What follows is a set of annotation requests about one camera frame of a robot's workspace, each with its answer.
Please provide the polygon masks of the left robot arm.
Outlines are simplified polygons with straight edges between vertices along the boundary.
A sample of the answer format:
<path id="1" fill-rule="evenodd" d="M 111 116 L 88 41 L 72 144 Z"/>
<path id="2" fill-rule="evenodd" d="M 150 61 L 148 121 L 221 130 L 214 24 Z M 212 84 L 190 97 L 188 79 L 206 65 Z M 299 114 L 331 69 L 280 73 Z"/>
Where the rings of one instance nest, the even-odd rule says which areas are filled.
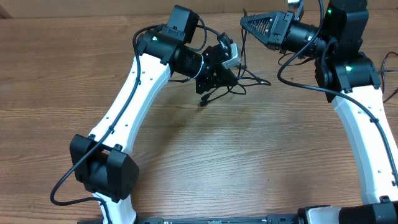
<path id="1" fill-rule="evenodd" d="M 195 81 L 208 103 L 210 91 L 238 82 L 232 69 L 241 61 L 239 47 L 225 33 L 218 43 L 189 47 L 196 28 L 209 32 L 198 14 L 175 6 L 166 24 L 145 27 L 134 34 L 134 60 L 127 79 L 103 119 L 88 136 L 70 143 L 75 178 L 92 193 L 103 223 L 135 223 L 131 192 L 139 168 L 131 154 L 138 130 L 156 96 L 174 73 Z"/>

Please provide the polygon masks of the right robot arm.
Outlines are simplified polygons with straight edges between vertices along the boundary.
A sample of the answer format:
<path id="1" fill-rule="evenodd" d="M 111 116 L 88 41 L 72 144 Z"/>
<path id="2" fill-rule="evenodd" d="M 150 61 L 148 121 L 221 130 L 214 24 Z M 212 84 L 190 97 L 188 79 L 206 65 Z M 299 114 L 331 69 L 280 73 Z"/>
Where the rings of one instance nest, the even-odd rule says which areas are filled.
<path id="1" fill-rule="evenodd" d="M 362 204 L 315 205 L 295 215 L 268 215 L 267 223 L 396 223 L 397 145 L 387 122 L 382 81 L 361 50 L 369 19 L 366 1 L 332 0 L 320 7 L 320 24 L 301 21 L 303 2 L 287 12 L 245 16 L 242 28 L 268 49 L 314 61 L 317 84 L 343 123 L 353 152 Z"/>

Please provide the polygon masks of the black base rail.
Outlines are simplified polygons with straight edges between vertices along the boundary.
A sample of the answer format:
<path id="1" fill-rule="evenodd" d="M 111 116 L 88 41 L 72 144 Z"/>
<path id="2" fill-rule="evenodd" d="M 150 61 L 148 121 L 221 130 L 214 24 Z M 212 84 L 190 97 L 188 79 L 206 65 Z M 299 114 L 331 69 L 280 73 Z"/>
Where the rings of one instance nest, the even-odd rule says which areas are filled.
<path id="1" fill-rule="evenodd" d="M 241 218 L 138 218 L 133 224 L 305 224 L 305 223 L 339 223 L 338 218 L 319 216 L 310 220 L 297 214 L 273 214 L 266 217 Z"/>

